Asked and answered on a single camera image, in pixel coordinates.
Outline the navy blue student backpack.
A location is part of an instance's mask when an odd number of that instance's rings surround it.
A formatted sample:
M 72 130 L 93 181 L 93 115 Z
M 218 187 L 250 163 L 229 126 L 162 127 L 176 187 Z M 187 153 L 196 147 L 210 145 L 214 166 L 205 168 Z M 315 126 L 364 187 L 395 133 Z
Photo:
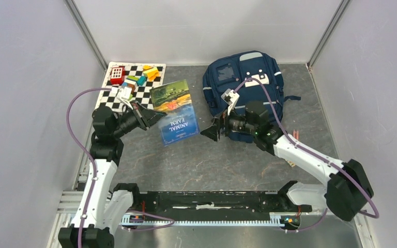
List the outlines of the navy blue student backpack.
M 266 53 L 248 51 L 220 58 L 211 63 L 202 78 L 203 94 L 212 116 L 227 109 L 227 103 L 221 97 L 227 90 L 235 90 L 244 80 L 255 78 L 267 90 L 279 121 L 283 118 L 286 100 L 301 100 L 300 96 L 284 96 L 284 80 L 277 61 Z M 246 82 L 238 91 L 239 99 L 234 111 L 242 115 L 245 105 L 251 101 L 263 103 L 269 113 L 269 120 L 277 126 L 270 103 L 257 81 Z M 230 132 L 233 141 L 252 143 L 252 135 Z

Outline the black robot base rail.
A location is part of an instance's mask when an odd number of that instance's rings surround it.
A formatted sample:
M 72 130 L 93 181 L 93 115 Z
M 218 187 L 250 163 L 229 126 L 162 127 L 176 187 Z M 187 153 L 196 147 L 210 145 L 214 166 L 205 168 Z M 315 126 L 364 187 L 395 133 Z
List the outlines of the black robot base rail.
M 277 191 L 147 191 L 131 210 L 181 221 L 266 221 L 270 213 L 310 213 Z

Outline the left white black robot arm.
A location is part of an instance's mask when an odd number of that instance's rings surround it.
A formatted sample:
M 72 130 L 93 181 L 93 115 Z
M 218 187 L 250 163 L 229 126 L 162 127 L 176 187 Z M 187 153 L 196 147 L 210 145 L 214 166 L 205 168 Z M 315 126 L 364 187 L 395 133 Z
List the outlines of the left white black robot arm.
M 136 210 L 142 203 L 135 183 L 117 184 L 108 199 L 124 148 L 121 138 L 136 128 L 148 130 L 166 115 L 135 100 L 122 114 L 108 106 L 93 111 L 88 180 L 70 225 L 59 230 L 62 247 L 114 247 L 115 233 L 126 211 Z

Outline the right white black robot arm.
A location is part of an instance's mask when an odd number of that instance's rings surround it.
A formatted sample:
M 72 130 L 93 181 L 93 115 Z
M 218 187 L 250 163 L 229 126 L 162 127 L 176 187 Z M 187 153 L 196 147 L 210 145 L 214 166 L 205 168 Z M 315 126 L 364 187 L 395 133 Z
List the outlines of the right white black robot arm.
M 272 156 L 293 162 L 315 177 L 319 184 L 291 183 L 278 196 L 285 211 L 297 205 L 324 207 L 343 221 L 357 214 L 377 219 L 380 214 L 372 198 L 374 191 L 360 162 L 344 162 L 306 146 L 269 120 L 267 108 L 258 101 L 249 102 L 243 115 L 224 110 L 213 117 L 201 135 L 215 142 L 231 132 L 252 136 L 257 148 Z

